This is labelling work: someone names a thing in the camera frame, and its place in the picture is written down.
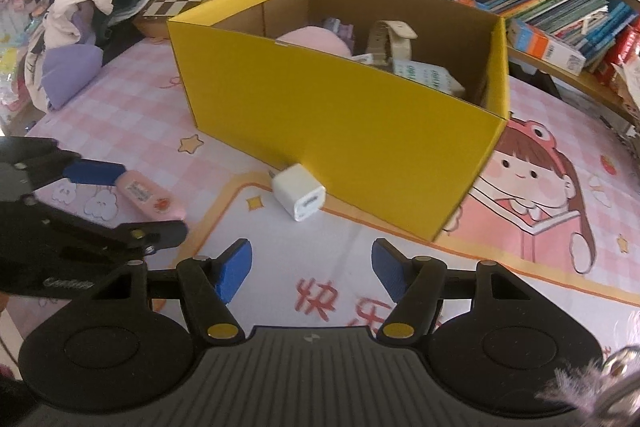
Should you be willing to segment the pink plush pig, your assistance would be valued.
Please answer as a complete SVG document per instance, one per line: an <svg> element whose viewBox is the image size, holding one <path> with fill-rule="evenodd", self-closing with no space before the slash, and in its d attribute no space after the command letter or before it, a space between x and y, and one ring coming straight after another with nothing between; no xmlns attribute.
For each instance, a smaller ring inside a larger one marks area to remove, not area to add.
<svg viewBox="0 0 640 427"><path fill-rule="evenodd" d="M352 52L336 34L320 26L304 26L287 32L277 42L312 49L332 56L351 58Z"/></svg>

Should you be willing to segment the clear tape roll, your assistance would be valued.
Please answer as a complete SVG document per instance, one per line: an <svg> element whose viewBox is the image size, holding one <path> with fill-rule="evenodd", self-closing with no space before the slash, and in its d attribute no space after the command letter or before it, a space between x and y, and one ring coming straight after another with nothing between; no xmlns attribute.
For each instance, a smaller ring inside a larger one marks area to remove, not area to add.
<svg viewBox="0 0 640 427"><path fill-rule="evenodd" d="M412 80L450 96L462 98L465 94L465 88L454 79L454 76L447 69L439 65L410 60L394 60L393 73L405 78L405 80Z"/></svg>

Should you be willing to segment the small white charger cube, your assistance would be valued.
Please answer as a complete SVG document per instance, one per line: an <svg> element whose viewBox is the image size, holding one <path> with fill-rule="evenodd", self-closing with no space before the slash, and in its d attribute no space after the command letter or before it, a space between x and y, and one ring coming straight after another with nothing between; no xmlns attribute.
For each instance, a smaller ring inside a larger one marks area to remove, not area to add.
<svg viewBox="0 0 640 427"><path fill-rule="evenodd" d="M270 170L269 175L274 197L296 222L317 213L326 202L326 188L302 164Z"/></svg>

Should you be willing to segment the yellow cardboard box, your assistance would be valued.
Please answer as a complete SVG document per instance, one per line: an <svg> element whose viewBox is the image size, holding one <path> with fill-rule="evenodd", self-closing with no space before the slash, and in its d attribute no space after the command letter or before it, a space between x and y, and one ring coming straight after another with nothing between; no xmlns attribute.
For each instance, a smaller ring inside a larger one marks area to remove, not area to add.
<svg viewBox="0 0 640 427"><path fill-rule="evenodd" d="M339 18L363 52L378 20L418 34L413 59L464 88L443 94L372 65L277 42ZM431 241L509 117L506 24L453 0L210 0L168 22L196 127L334 198Z"/></svg>

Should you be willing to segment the orange white small box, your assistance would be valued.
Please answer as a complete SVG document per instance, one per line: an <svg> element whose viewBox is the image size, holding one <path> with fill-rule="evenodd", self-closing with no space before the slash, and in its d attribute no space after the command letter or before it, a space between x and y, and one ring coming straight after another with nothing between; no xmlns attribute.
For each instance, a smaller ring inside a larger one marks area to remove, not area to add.
<svg viewBox="0 0 640 427"><path fill-rule="evenodd" d="M508 41L518 52L572 74L579 75L586 58L575 48L518 19L508 24Z"/></svg>

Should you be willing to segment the grey toy car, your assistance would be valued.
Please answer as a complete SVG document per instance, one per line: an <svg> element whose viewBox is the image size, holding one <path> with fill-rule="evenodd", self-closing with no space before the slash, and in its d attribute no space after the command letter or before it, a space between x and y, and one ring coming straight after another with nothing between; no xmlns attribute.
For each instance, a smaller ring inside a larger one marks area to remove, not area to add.
<svg viewBox="0 0 640 427"><path fill-rule="evenodd" d="M326 18L323 20L322 26L339 37L350 52L354 52L355 31L352 24L343 23L339 18Z"/></svg>

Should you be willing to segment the pile of clothes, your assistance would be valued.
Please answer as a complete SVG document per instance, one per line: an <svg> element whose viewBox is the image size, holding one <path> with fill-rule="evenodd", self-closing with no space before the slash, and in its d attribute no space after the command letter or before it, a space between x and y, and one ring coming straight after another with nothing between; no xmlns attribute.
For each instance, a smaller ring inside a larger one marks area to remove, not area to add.
<svg viewBox="0 0 640 427"><path fill-rule="evenodd" d="M149 0L52 0L29 39L24 84L32 105L61 109L102 69L112 29Z"/></svg>

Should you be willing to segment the pink eraser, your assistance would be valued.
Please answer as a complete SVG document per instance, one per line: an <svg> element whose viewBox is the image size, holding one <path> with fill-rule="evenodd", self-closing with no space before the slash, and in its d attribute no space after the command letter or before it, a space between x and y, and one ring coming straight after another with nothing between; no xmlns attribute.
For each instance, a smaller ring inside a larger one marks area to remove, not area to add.
<svg viewBox="0 0 640 427"><path fill-rule="evenodd" d="M186 209L168 190L137 170L126 170L115 181L115 188L140 212L156 221L183 220Z"/></svg>

